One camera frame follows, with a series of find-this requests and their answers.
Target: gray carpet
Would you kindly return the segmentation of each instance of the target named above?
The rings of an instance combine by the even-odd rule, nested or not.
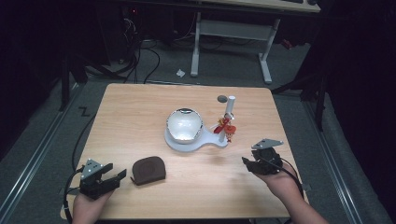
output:
[[[254,54],[230,52],[223,44],[216,50],[202,50],[200,74],[190,77],[191,45],[185,41],[173,47],[161,43],[152,48],[161,58],[159,67],[149,77],[148,83],[187,83],[211,86],[246,86],[274,89],[292,81],[309,46],[284,49],[274,45],[268,57],[268,64],[273,75],[271,86],[263,84],[262,72],[258,58]],[[153,46],[154,42],[145,43]],[[140,63],[137,66],[138,83],[154,69],[157,56],[146,49],[141,50]],[[121,65],[113,64],[111,69]],[[176,76],[178,69],[185,71],[184,77]],[[7,217],[7,223],[66,223],[60,218],[62,193],[67,177],[72,173],[72,151],[78,136],[97,111],[106,85],[117,82],[107,77],[90,76],[84,86],[75,91],[75,100],[64,113],[59,113],[61,105],[60,85],[57,85],[50,98],[31,117],[30,123],[18,142],[0,163],[2,184],[0,201],[4,202],[11,192],[23,169],[34,156],[46,131],[55,119],[62,122],[53,133],[52,140],[46,145],[44,159],[33,171],[32,178],[26,183],[25,192],[16,199],[15,207]],[[133,76],[128,80],[134,82]],[[307,196],[310,203],[331,223],[350,223],[340,193],[335,187],[331,170],[326,164],[323,153],[323,138],[331,149],[332,156],[338,165],[346,185],[350,189],[359,217],[356,223],[391,223],[382,205],[378,202],[370,183],[367,181],[359,164],[350,152],[342,131],[332,112],[330,100],[326,99],[326,110],[323,117],[324,133],[318,133],[312,124],[307,111],[309,103],[300,102],[296,91],[287,91],[276,95],[276,106],[282,119],[294,158],[299,167],[300,175],[309,190]],[[77,161],[89,129],[83,134],[78,144],[75,160]],[[279,223],[277,218],[259,219],[259,223]]]

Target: small figurine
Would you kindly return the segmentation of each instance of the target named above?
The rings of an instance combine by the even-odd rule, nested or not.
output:
[[[213,133],[221,133],[221,131],[224,129],[224,127],[230,122],[229,118],[222,118],[219,119],[218,123],[219,126],[213,131]]]
[[[227,137],[227,142],[231,143],[231,138],[233,137],[235,131],[236,131],[236,127],[231,125],[230,123],[224,128],[225,136]]]

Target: human arm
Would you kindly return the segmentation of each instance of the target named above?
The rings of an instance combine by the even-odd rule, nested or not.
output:
[[[73,224],[93,224],[102,213],[107,200],[114,190],[93,200],[80,193],[74,200],[73,205]]]
[[[283,168],[296,175],[290,165],[284,163]],[[256,175],[263,180],[269,190],[285,205],[293,223],[321,224],[328,223],[311,205],[309,205],[294,182],[294,180],[281,171],[276,175]]]

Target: black cable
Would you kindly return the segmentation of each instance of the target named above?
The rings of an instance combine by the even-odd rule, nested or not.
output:
[[[88,123],[85,125],[84,129],[83,129],[83,130],[81,131],[81,133],[79,134],[78,140],[77,140],[77,142],[76,142],[76,144],[75,144],[75,147],[74,147],[73,153],[72,153],[72,168],[73,168],[73,170],[76,170],[76,168],[77,168],[77,166],[75,165],[75,162],[74,162],[74,158],[75,158],[75,156],[76,156],[76,150],[77,150],[77,147],[78,147],[78,143],[79,143],[79,141],[81,140],[82,135],[85,133],[85,130],[87,130],[89,124],[93,121],[93,119],[94,119],[95,117],[96,117],[96,114],[94,114],[94,115],[92,116],[92,118],[90,119],[90,121],[88,121]]]
[[[72,218],[72,215],[71,215],[70,209],[69,209],[69,202],[67,201],[67,194],[69,192],[69,186],[73,180],[73,177],[78,173],[82,173],[83,170],[84,170],[84,166],[82,166],[81,168],[76,170],[73,174],[71,174],[66,181],[66,185],[64,186],[64,214],[66,215],[67,221],[69,223],[73,222],[73,218]]]
[[[152,74],[152,73],[158,68],[158,66],[160,65],[160,55],[159,55],[157,52],[155,52],[154,50],[152,50],[152,49],[146,49],[146,50],[149,50],[149,51],[155,53],[155,54],[157,55],[157,57],[158,57],[158,62],[157,62],[157,65],[154,67],[154,69],[152,69],[152,71],[151,71],[150,73],[148,73],[148,75],[146,76],[145,80],[143,81],[143,84],[146,84],[147,80],[149,79],[149,76],[151,76],[151,74]]]

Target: brown pouch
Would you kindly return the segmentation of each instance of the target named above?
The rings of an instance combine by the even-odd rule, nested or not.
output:
[[[137,186],[162,180],[166,177],[165,163],[159,157],[147,157],[134,163],[132,174],[131,179]]]

